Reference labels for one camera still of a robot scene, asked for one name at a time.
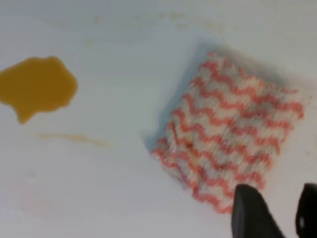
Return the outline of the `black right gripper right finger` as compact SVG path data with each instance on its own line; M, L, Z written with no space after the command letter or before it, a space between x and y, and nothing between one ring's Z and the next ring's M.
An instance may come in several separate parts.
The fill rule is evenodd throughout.
M317 184L306 183L296 213L296 233L299 238L317 238Z

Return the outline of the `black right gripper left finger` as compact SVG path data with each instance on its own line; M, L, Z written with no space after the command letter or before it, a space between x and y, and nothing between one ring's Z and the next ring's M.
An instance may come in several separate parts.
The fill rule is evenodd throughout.
M235 188L231 231L233 238L284 237L262 195L247 184Z

